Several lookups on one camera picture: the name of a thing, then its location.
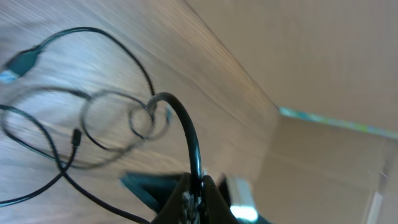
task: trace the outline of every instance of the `floor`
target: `floor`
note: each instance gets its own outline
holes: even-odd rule
[[[197,129],[202,163],[215,179],[221,173],[257,179],[277,120],[276,107],[210,32],[185,1],[7,1],[0,0],[0,63],[50,34],[76,26],[104,29],[126,44],[142,61],[157,91],[173,93],[184,104]],[[66,86],[94,93],[117,90],[149,98],[137,67],[108,39],[73,34],[46,49],[24,78],[0,87],[0,102],[35,86]],[[78,126],[83,102],[72,96],[46,93],[18,104],[51,130],[62,154]],[[132,134],[117,100],[98,102],[89,127],[103,142],[123,145]],[[45,142],[32,126],[15,116],[11,126],[38,146]],[[18,197],[56,175],[52,161],[32,154],[2,135],[0,200]],[[79,161],[110,156],[87,138]],[[150,173],[188,171],[188,153],[177,117],[160,140],[146,142],[121,160],[91,171],[70,170],[84,188],[115,207],[146,219],[154,213],[121,187],[125,170]],[[1,223],[130,223],[80,195],[60,180],[44,194],[0,210]]]

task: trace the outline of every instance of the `cable tip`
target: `cable tip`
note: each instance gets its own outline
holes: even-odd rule
[[[81,142],[81,131],[78,128],[73,130],[72,141],[73,146],[79,146]]]

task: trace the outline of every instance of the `black device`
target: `black device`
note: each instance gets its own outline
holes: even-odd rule
[[[53,159],[59,169],[59,174],[54,177],[49,183],[44,185],[42,188],[32,192],[31,194],[14,198],[10,200],[5,200],[0,202],[0,207],[5,207],[9,205],[14,205],[33,197],[40,195],[42,192],[46,191],[50,188],[57,180],[61,177],[65,178],[74,188],[76,188],[79,192],[81,192],[84,196],[88,197],[94,203],[97,203],[99,206],[113,212],[117,215],[120,215],[124,218],[130,219],[137,223],[170,223],[170,224],[199,224],[199,223],[268,223],[262,217],[255,217],[245,219],[243,216],[236,217],[231,212],[231,202],[233,201],[231,197],[233,195],[237,195],[239,192],[236,187],[232,187],[234,184],[228,185],[227,178],[220,183],[219,186],[213,182],[213,179],[208,175],[202,175],[201,172],[201,159],[200,159],[200,148],[198,143],[198,138],[195,132],[195,128],[193,123],[178,99],[170,93],[155,93],[152,81],[149,78],[148,73],[146,72],[144,66],[140,63],[140,61],[125,47],[122,43],[120,43],[117,39],[115,39],[112,35],[107,32],[97,29],[94,27],[76,27],[72,29],[63,30],[57,32],[54,35],[51,35],[49,38],[45,39],[39,45],[32,47],[29,50],[24,50],[16,54],[13,58],[11,58],[5,65],[3,66],[3,70],[0,73],[0,81],[4,83],[10,83],[14,80],[23,77],[30,69],[34,67],[37,62],[39,55],[43,52],[44,48],[49,43],[57,40],[64,35],[75,33],[75,32],[96,32],[102,34],[109,39],[111,39],[116,45],[122,48],[125,53],[133,59],[141,69],[144,74],[145,79],[148,82],[149,90],[152,95],[152,98],[148,103],[143,103],[142,101],[128,96],[122,93],[114,92],[114,91],[100,91],[95,94],[88,94],[79,90],[71,90],[67,88],[59,88],[59,87],[42,87],[35,88],[33,90],[28,90],[24,94],[18,96],[15,99],[12,99],[9,104],[14,104],[15,102],[21,100],[21,98],[25,98],[26,96],[31,96],[33,94],[37,94],[43,91],[60,91],[64,93],[69,93],[79,98],[83,98],[86,100],[86,104],[84,105],[81,115],[80,115],[80,123],[81,128],[83,129],[83,133],[97,146],[107,151],[117,151],[119,154],[105,162],[99,164],[89,164],[87,166],[78,166],[73,163],[75,159],[76,151],[80,145],[82,132],[80,129],[76,128],[73,130],[72,134],[72,154],[66,160],[63,161],[61,157],[58,155],[57,148],[50,136],[49,132],[44,128],[44,126],[37,121],[33,116],[27,114],[24,111],[21,111],[13,106],[8,105],[0,105],[0,110],[3,110],[2,114],[2,123],[1,127],[3,132],[10,137],[12,140],[18,142],[20,145],[26,147],[27,149],[39,153],[42,156],[45,156],[49,159]],[[146,140],[154,140],[157,139],[158,135],[152,135],[153,125],[155,123],[154,112],[156,110],[156,105],[160,101],[166,101],[171,108],[176,112],[179,120],[181,121],[181,125],[183,127],[185,137],[187,139],[188,151],[189,151],[189,160],[190,160],[190,173],[184,174],[175,174],[175,175],[152,175],[152,174],[142,174],[136,172],[127,172],[121,178],[122,184],[127,187],[132,193],[134,193],[138,198],[140,198],[149,208],[157,213],[157,216],[151,222],[144,220],[141,217],[130,214],[128,212],[122,211],[118,208],[112,207],[102,200],[96,198],[94,195],[87,192],[84,188],[80,187],[68,174],[67,170],[69,168],[76,169],[94,169],[99,166],[104,166],[110,162],[114,162],[123,154],[130,151],[135,145],[127,146],[124,149],[108,149],[102,146],[99,142],[97,142],[88,132],[85,125],[85,117],[87,113],[87,109],[90,104],[97,98],[102,97],[108,94],[116,94],[130,100],[138,102],[149,114],[152,121],[151,130],[149,133],[141,134],[138,133],[131,122],[132,111],[129,111],[129,120],[130,120],[130,129],[131,131],[139,136],[143,141]],[[18,138],[14,133],[12,133],[6,124],[6,118],[9,113],[17,113],[23,117],[25,117],[28,121],[34,124],[44,135],[49,146],[52,150],[52,155],[46,153],[42,149],[38,149],[34,146],[31,146],[29,143],[23,141]],[[170,111],[166,112],[166,125],[164,130],[168,128],[170,122]]]

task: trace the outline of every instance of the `white light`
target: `white light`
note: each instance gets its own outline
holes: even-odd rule
[[[230,209],[235,218],[243,218],[253,222],[259,217],[256,209],[253,207],[232,205]]]

